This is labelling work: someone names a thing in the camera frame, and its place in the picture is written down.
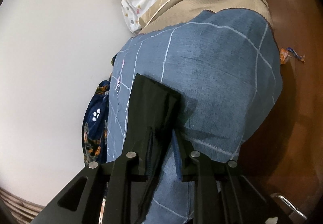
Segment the candy wrapper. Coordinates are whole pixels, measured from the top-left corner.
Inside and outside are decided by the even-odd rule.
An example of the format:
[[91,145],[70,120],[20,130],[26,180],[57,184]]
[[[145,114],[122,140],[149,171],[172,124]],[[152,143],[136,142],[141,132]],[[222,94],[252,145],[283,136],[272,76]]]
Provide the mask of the candy wrapper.
[[282,48],[280,51],[280,64],[286,64],[287,62],[290,61],[290,59],[292,57],[295,57],[296,59],[302,61],[303,63],[305,63],[305,55],[298,55],[294,49],[290,48],[290,47],[287,47],[286,49],[285,48]]

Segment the triangular cutout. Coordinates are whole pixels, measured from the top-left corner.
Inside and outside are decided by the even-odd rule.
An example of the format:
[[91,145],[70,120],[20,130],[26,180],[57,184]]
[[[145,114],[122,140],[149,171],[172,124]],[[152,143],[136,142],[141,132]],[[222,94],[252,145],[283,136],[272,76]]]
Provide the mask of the triangular cutout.
[[60,207],[76,211],[86,184],[87,178],[81,177],[59,200]]

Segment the metal handle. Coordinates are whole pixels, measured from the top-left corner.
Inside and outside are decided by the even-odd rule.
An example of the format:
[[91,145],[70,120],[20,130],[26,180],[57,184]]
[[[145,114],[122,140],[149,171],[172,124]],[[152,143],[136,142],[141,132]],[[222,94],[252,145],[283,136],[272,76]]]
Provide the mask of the metal handle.
[[298,210],[298,208],[291,203],[284,195],[280,194],[280,193],[274,193],[270,195],[272,198],[279,198],[280,200],[282,200],[287,206],[290,207],[290,209],[294,212],[296,212],[298,215],[300,215],[302,218],[304,218],[305,220],[307,219],[307,217]]

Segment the brown wooden surface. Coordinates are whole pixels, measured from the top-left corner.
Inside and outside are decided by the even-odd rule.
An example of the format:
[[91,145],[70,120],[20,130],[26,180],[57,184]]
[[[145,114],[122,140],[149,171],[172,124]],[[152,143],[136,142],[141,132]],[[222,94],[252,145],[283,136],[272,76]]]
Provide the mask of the brown wooden surface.
[[281,67],[283,91],[239,163],[268,193],[309,214],[323,193],[323,9],[319,0],[267,0],[279,48],[306,55]]

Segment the beige fabric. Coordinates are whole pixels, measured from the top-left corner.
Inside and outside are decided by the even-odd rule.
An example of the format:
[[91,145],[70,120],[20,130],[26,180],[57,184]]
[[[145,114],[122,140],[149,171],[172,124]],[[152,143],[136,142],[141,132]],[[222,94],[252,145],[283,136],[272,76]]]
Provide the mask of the beige fabric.
[[161,30],[166,26],[188,22],[203,10],[219,12],[228,8],[246,8],[272,20],[266,0],[158,0],[142,17],[140,33]]

